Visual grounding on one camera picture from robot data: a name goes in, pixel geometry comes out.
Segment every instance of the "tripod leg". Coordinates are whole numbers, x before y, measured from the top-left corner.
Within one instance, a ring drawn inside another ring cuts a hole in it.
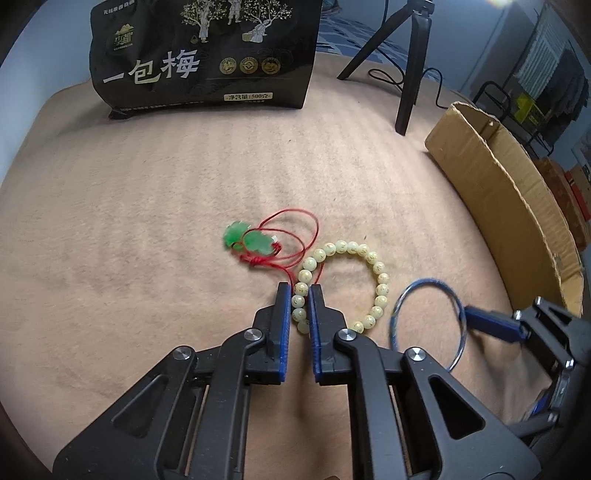
[[[371,37],[364,47],[359,50],[359,53],[353,60],[345,67],[345,69],[337,77],[339,80],[345,80],[363,63],[372,52],[378,48],[384,40],[386,40],[394,30],[400,25],[406,22],[407,19],[412,15],[413,9],[406,4],[396,13],[392,14],[390,18],[386,20],[386,23],[380,27],[380,29]]]
[[[413,105],[417,100],[418,90],[421,87],[430,31],[431,18],[428,15],[413,12],[413,30],[408,49],[408,64],[395,124],[395,129],[400,135],[406,134],[410,114],[413,111]]]

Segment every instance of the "green jade pendant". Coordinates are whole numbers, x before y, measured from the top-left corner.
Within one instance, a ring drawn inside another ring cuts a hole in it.
[[[227,248],[230,248],[233,243],[239,242],[246,232],[250,228],[250,224],[246,222],[236,221],[226,228],[223,234],[223,241]],[[263,256],[269,256],[273,253],[273,238],[269,235],[255,230],[248,232],[242,239],[244,245],[251,252],[257,252]],[[242,245],[234,245],[234,250],[242,250]]]

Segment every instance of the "blue gripper pad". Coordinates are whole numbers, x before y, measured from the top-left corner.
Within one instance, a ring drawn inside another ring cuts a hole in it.
[[[310,320],[310,340],[312,343],[312,370],[314,372],[314,379],[320,382],[321,365],[320,365],[320,332],[318,330],[318,315],[316,313],[316,305],[314,303],[314,289],[310,288],[308,291],[308,318]]]
[[[285,381],[287,374],[287,351],[290,345],[290,324],[291,324],[291,286],[288,283],[281,283],[277,291],[276,305],[281,302],[283,307],[283,323],[281,329],[281,350],[279,354],[279,378],[281,383]]]
[[[521,322],[508,315],[487,312],[470,305],[465,307],[466,322],[469,329],[478,330],[509,343],[524,343],[527,331]]]

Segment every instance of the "tree illustration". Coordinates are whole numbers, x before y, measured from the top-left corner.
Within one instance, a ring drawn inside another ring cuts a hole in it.
[[[209,36],[209,23],[211,20],[221,20],[224,18],[228,14],[226,8],[225,1],[195,0],[183,7],[181,17],[183,17],[184,24],[200,27],[199,38],[205,43]]]
[[[242,15],[246,20],[257,23],[250,32],[242,34],[244,41],[261,43],[266,30],[275,20],[287,20],[292,10],[281,0],[242,0]]]

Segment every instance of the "metal screw cap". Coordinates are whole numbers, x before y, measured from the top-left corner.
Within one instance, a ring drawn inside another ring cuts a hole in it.
[[[191,357],[191,348],[188,346],[179,346],[173,350],[173,358],[175,360],[187,360]]]
[[[427,354],[425,353],[425,350],[423,350],[422,348],[412,346],[407,350],[407,356],[415,362],[422,362],[423,360],[425,360]]]
[[[260,340],[262,338],[262,331],[258,328],[249,328],[246,332],[244,332],[244,338],[249,342],[255,342],[256,340]]]
[[[345,342],[350,342],[351,340],[355,340],[357,338],[357,332],[355,332],[355,330],[351,330],[350,328],[343,328],[342,330],[339,330],[339,338]]]

